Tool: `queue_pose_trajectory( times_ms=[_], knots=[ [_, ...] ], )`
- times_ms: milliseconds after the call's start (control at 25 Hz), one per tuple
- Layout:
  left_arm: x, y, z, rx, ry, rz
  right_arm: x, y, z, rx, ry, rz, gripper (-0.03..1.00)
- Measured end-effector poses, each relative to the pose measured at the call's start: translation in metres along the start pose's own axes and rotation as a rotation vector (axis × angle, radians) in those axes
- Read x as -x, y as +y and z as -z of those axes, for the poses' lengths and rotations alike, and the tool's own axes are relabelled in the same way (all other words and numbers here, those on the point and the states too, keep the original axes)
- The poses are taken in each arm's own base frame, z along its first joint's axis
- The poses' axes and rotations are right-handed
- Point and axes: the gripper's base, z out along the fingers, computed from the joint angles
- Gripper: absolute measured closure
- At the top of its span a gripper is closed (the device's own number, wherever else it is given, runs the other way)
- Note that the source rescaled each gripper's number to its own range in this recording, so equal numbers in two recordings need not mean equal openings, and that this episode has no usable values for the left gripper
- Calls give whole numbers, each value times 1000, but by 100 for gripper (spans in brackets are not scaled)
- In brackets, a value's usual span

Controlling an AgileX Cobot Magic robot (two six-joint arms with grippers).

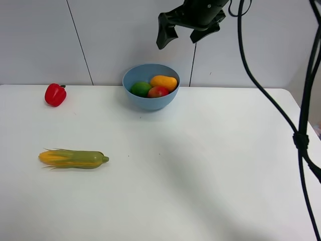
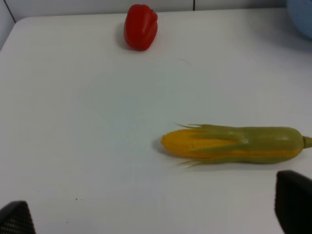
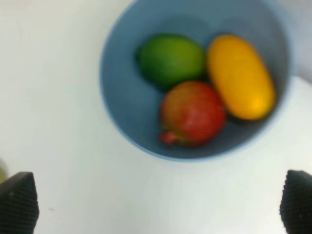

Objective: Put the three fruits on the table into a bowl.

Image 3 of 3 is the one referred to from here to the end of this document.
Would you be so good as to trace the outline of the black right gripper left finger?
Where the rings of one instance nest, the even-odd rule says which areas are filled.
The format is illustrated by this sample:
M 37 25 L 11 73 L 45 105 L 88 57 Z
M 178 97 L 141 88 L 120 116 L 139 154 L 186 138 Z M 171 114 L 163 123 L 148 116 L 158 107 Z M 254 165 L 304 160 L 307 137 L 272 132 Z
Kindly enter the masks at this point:
M 33 234 L 39 218 L 32 172 L 19 172 L 0 184 L 0 232 Z

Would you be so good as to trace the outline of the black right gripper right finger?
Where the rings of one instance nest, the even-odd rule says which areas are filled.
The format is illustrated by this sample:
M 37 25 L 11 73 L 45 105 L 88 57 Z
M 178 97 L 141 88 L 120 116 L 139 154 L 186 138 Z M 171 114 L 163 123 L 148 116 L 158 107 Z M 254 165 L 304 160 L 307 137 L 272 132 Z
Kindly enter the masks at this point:
M 312 176 L 289 170 L 280 203 L 280 216 L 288 234 L 312 232 Z

